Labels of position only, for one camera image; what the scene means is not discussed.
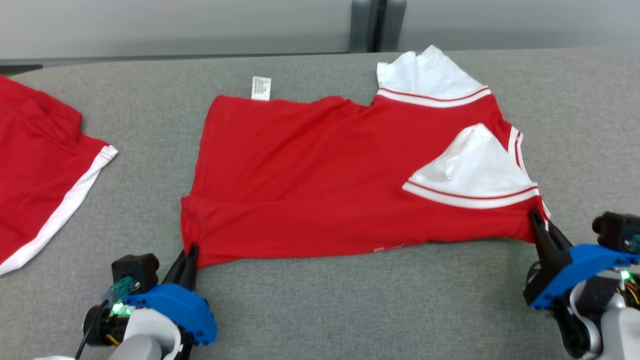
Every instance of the red fabric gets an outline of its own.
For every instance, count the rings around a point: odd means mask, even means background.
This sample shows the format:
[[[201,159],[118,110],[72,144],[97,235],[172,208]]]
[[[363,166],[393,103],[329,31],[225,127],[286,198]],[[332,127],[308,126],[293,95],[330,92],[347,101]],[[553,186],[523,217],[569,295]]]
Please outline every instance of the red fabric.
[[[493,95],[455,108],[377,96],[310,104],[219,96],[205,121],[185,248],[198,267],[241,258],[361,254],[430,240],[532,241],[539,196],[499,209],[463,209],[402,190],[464,128],[483,123],[507,149],[511,124]]]
[[[82,115],[0,76],[0,263],[33,240],[103,146]]]

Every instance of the red garment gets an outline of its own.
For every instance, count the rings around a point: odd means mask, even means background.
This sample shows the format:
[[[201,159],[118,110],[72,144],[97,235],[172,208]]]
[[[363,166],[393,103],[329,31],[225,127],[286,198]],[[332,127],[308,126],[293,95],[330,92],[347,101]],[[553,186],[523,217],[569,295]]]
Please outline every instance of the red garment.
[[[381,88],[371,106],[219,96],[182,199],[185,248],[199,245],[202,268],[431,240],[532,242],[528,213],[545,208],[518,167],[521,141],[482,86],[446,100]]]
[[[0,274],[37,254],[118,152],[80,132],[82,115],[0,76]]]

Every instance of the gray wall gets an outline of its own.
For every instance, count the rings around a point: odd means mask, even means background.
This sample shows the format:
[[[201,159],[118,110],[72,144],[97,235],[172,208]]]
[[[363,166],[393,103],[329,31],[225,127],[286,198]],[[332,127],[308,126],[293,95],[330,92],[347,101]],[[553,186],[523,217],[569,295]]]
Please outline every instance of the gray wall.
[[[0,0],[0,64],[343,52],[350,16],[351,0]]]
[[[638,0],[407,0],[399,50],[640,45]]]

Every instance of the gray tablecloth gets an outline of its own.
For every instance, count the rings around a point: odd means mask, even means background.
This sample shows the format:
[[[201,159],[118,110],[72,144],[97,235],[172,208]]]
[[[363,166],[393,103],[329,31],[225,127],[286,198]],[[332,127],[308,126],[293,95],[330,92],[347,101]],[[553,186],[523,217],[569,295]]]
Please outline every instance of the gray tablecloth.
[[[252,76],[267,76],[272,98],[368,104],[376,62],[397,55],[103,63],[15,77],[78,109],[83,130],[120,154],[50,244],[0,278],[0,357],[72,356],[120,256],[153,252],[164,275],[182,245],[179,200],[216,95],[248,97]],[[449,55],[524,132],[529,175],[574,243],[595,240],[591,221],[605,210],[640,213],[640,51]],[[564,359],[555,321],[522,298],[534,260],[532,245],[491,240],[205,268],[197,292],[220,333],[192,359]]]

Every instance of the gray fabric surface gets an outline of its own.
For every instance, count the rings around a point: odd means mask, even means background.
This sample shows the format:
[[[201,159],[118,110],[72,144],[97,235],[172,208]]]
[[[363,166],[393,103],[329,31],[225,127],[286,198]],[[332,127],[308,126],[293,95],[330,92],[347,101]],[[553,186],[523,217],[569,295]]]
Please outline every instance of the gray fabric surface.
[[[640,213],[640,51],[449,55],[524,132],[529,175],[572,241],[594,241],[591,221],[607,209]],[[180,250],[179,199],[216,95],[249,96],[252,76],[269,76],[272,98],[341,94],[367,104],[376,62],[396,57],[141,61],[17,76],[81,111],[84,131],[120,154],[50,244],[0,278],[1,357],[72,356],[120,256],[154,252],[164,275]],[[534,260],[532,245],[492,240],[209,267],[197,291],[220,333],[192,359],[568,359],[555,321],[522,298]],[[112,349],[85,351],[106,359]]]

